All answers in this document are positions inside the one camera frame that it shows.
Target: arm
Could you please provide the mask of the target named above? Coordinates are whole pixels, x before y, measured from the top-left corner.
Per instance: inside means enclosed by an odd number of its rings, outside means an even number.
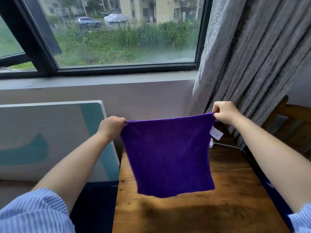
[[[217,101],[212,112],[239,131],[262,171],[294,212],[311,203],[311,162],[244,117],[232,102]]]
[[[125,118],[111,116],[104,119],[98,132],[64,157],[53,167],[33,190],[46,187],[57,193],[70,213],[92,170],[109,142],[120,135]]]

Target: striped sleeve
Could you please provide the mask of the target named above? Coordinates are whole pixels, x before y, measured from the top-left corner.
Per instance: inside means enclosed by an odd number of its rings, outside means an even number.
[[[311,204],[306,204],[298,213],[288,217],[296,233],[311,233]]]
[[[64,201],[47,188],[17,197],[0,210],[0,232],[74,233]]]

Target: blue striped shirt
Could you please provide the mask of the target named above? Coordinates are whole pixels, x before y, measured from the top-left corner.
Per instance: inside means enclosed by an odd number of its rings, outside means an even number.
[[[74,233],[64,201],[47,188],[17,197],[0,211],[0,233]]]

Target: teal graphic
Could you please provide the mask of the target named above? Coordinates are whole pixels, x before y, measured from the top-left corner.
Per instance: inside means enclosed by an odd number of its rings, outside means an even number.
[[[99,103],[83,103],[79,104],[79,106],[91,137],[97,132],[100,122],[104,119],[103,110]],[[119,179],[119,164],[116,160],[112,143],[109,143],[103,150],[99,161],[105,168],[109,181]]]
[[[16,149],[0,150],[0,165],[22,165],[43,161],[48,156],[48,143],[41,133],[27,145]]]

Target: white cable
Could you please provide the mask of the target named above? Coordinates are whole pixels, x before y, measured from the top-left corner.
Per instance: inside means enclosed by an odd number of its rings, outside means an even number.
[[[245,151],[244,151],[243,149],[241,149],[241,148],[239,148],[239,147],[236,147],[236,146],[233,146],[233,145],[226,145],[226,144],[221,144],[221,143],[217,143],[217,142],[214,142],[214,144],[215,144],[215,145],[223,145],[223,146],[227,146],[227,147],[239,149],[239,150],[242,151],[244,154],[246,154]]]

